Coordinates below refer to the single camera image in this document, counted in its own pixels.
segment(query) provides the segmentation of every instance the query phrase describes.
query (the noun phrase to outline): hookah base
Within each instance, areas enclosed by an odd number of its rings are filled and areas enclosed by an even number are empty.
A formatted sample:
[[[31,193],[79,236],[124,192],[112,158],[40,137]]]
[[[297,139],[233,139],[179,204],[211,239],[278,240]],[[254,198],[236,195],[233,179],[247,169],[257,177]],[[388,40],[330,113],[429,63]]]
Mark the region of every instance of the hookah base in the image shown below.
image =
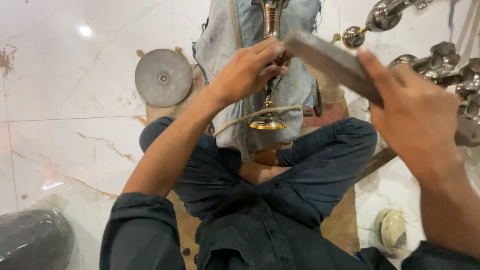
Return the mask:
[[[250,121],[250,127],[256,129],[267,129],[267,130],[275,130],[275,129],[284,129],[287,127],[285,122],[276,117],[272,112],[267,112],[261,114]]]

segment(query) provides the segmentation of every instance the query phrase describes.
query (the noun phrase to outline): shirt button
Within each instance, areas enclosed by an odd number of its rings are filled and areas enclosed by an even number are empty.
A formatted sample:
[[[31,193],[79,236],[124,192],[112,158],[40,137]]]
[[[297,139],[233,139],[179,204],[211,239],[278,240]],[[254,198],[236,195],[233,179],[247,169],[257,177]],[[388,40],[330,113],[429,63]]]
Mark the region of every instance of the shirt button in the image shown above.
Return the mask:
[[[288,263],[288,257],[286,255],[280,256],[280,260],[284,263]]]

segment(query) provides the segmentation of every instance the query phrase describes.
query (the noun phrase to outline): dark shirt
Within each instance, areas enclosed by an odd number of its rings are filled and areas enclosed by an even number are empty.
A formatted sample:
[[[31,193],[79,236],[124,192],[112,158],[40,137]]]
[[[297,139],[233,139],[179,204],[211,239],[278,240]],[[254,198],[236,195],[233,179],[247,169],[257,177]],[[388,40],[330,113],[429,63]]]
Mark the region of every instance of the dark shirt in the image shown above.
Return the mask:
[[[292,207],[304,202],[290,190],[280,185],[269,196],[243,193],[203,220],[195,235],[198,269],[372,269],[323,238],[319,221],[304,218],[308,207]],[[479,269],[480,263],[423,242],[403,268]],[[172,203],[121,195],[105,228],[100,269],[185,269]]]

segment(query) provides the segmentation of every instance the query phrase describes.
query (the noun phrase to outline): dark pants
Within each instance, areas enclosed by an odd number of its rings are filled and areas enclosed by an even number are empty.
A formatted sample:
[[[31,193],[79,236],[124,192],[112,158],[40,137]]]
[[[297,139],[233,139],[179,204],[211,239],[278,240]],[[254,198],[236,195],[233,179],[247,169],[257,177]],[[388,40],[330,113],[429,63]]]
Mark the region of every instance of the dark pants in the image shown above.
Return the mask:
[[[160,117],[151,122],[140,135],[142,151],[173,121]],[[292,149],[277,151],[280,166],[292,168],[259,186],[285,182],[326,218],[363,171],[376,142],[371,124],[339,120],[299,137]],[[187,212],[202,220],[249,185],[237,174],[240,165],[239,152],[218,148],[212,136],[202,135],[173,191]]]

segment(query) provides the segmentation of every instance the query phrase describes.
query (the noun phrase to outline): white marble floor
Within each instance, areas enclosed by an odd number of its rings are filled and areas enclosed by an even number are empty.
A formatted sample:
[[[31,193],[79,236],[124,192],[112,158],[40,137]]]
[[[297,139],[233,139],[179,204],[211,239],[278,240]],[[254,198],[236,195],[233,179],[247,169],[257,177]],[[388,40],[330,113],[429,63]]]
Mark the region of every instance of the white marble floor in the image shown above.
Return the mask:
[[[190,62],[209,0],[6,0],[0,9],[0,214],[56,193],[69,201],[75,248],[70,270],[97,269],[110,207],[142,152],[145,106],[133,74],[135,51],[180,46]],[[331,40],[362,25],[376,0],[324,0],[318,35]],[[462,62],[479,56],[479,0],[459,1],[453,41]],[[449,40],[449,2],[410,8],[394,30],[369,33],[366,45],[387,64],[403,53],[429,54]],[[470,41],[475,38],[475,45]],[[367,103],[346,89],[350,115],[368,120]],[[383,208],[405,213],[409,248],[424,238],[419,188],[395,159],[356,185],[361,246]]]

